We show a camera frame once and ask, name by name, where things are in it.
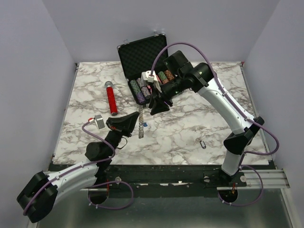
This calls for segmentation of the metal disc with keyrings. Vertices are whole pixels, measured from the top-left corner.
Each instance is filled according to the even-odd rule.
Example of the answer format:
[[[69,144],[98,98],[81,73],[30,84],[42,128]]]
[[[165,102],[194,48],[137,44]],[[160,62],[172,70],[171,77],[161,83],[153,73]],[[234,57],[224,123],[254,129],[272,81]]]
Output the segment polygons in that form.
[[[144,129],[143,129],[143,123],[144,123],[144,118],[143,118],[143,106],[138,105],[138,111],[139,111],[139,139],[142,139],[144,137]]]

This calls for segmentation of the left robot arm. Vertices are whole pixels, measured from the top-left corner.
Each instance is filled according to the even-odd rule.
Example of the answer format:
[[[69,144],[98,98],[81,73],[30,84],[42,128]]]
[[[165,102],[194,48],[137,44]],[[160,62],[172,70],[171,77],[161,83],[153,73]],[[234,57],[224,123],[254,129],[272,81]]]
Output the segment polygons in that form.
[[[123,117],[109,117],[106,121],[109,132],[104,139],[86,130],[91,123],[88,120],[82,130],[97,141],[87,145],[85,160],[58,172],[36,173],[17,196],[23,215],[37,223],[68,194],[91,186],[102,187],[105,175],[101,172],[111,163],[121,140],[131,137],[139,115],[139,112],[133,112]]]

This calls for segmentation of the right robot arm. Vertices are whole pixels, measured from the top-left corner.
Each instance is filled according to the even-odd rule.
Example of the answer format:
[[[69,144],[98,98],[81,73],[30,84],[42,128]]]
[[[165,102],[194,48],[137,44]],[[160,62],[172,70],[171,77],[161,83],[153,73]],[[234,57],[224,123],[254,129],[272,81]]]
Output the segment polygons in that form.
[[[181,51],[177,51],[164,60],[164,64],[174,75],[173,79],[160,84],[155,72],[142,72],[144,82],[152,87],[149,104],[150,114],[166,112],[172,107],[172,98],[191,89],[206,99],[223,117],[231,129],[231,134],[223,144],[227,150],[221,166],[218,180],[224,186],[235,182],[243,160],[245,148],[265,123],[262,117],[254,117],[230,95],[222,83],[215,79],[211,68],[206,63],[193,66]]]

